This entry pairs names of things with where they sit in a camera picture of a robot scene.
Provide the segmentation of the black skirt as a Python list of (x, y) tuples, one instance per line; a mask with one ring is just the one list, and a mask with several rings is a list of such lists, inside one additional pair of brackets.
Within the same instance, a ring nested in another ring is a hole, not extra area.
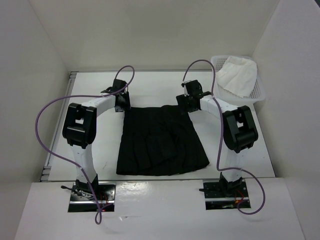
[(132, 107), (124, 113), (118, 175), (172, 176), (209, 163), (189, 115), (177, 105)]

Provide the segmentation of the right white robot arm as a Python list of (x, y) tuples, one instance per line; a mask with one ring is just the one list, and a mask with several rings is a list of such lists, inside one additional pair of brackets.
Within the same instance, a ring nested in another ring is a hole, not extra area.
[(184, 94), (176, 97), (183, 113), (205, 111), (222, 122), (222, 146), (227, 157), (219, 177), (219, 192), (231, 196), (241, 185), (244, 154), (258, 140), (258, 131), (251, 112), (246, 106), (236, 106), (203, 91), (198, 80), (183, 82)]

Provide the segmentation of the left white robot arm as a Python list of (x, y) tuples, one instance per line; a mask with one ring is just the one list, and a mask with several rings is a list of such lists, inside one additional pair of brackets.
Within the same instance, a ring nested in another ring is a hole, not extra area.
[(109, 109), (124, 112), (131, 109), (128, 84), (124, 80), (114, 79), (111, 87), (101, 92), (101, 97), (83, 103), (71, 103), (68, 106), (62, 136), (67, 140), (75, 162), (75, 189), (88, 200), (100, 193), (98, 174), (93, 164), (92, 143), (97, 134), (97, 118)]

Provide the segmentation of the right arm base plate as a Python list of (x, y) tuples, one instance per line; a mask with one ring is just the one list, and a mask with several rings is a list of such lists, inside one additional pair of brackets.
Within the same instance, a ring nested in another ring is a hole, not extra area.
[(230, 210), (237, 209), (240, 203), (240, 209), (250, 209), (250, 199), (245, 181), (240, 186), (225, 192), (218, 180), (204, 180), (203, 187), (199, 189), (204, 193), (204, 202), (206, 210)]

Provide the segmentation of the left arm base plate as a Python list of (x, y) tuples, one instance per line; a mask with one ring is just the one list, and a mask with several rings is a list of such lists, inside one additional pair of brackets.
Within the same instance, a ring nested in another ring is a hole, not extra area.
[[(98, 207), (92, 193), (77, 190), (72, 186), (70, 194), (68, 212), (69, 213), (89, 213), (97, 212)], [(97, 188), (96, 197), (102, 212), (114, 212), (115, 210), (116, 185), (103, 183)]]

